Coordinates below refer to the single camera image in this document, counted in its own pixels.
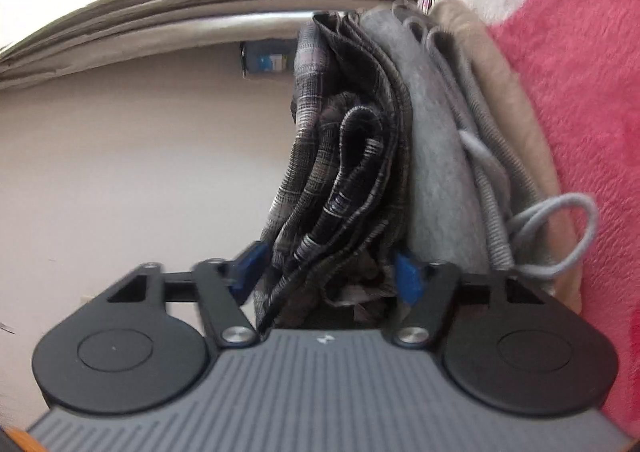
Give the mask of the black white plaid garment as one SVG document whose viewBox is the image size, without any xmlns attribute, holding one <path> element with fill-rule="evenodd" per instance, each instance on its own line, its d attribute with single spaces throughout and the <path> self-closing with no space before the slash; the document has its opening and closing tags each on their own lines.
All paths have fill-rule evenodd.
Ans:
<svg viewBox="0 0 640 452">
<path fill-rule="evenodd" d="M 316 14 L 299 32 L 288 168 L 262 230 L 271 264 L 258 330 L 372 326 L 397 299 L 412 108 L 396 65 L 356 13 Z"/>
</svg>

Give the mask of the folded grey blanket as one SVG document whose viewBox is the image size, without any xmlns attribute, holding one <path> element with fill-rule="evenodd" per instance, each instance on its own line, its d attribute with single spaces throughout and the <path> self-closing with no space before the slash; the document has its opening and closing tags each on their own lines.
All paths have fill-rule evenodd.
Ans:
<svg viewBox="0 0 640 452">
<path fill-rule="evenodd" d="M 404 2 L 365 13 L 360 25 L 410 94 L 410 252 L 472 273 L 571 274 L 596 235 L 597 207 L 560 193 L 555 174 L 536 172 L 514 148 L 493 81 L 480 78 L 457 35 Z"/>
</svg>

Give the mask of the pink floral bed blanket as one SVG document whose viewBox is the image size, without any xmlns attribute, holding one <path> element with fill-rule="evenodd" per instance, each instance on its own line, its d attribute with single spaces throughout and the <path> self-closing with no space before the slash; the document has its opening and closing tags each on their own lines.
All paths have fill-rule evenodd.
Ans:
<svg viewBox="0 0 640 452">
<path fill-rule="evenodd" d="M 462 0 L 526 89 L 562 186 L 596 199 L 582 311 L 620 356 L 608 415 L 639 431 L 639 0 Z"/>
</svg>

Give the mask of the dark water dispenser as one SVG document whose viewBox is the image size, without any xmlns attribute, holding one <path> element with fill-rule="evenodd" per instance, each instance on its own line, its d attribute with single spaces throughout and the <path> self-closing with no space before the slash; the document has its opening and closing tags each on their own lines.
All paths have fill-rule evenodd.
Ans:
<svg viewBox="0 0 640 452">
<path fill-rule="evenodd" d="M 297 50 L 296 39 L 249 40 L 240 45 L 244 76 L 292 72 Z"/>
</svg>

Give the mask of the grey curtain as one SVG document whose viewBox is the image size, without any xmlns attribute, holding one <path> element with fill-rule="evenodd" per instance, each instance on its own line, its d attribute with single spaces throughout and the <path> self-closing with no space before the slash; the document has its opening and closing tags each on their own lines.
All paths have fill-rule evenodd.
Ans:
<svg viewBox="0 0 640 452">
<path fill-rule="evenodd" d="M 92 0 L 1 51 L 1 86 L 32 86 L 89 68 L 215 41 L 211 19 L 348 9 L 384 0 Z"/>
</svg>

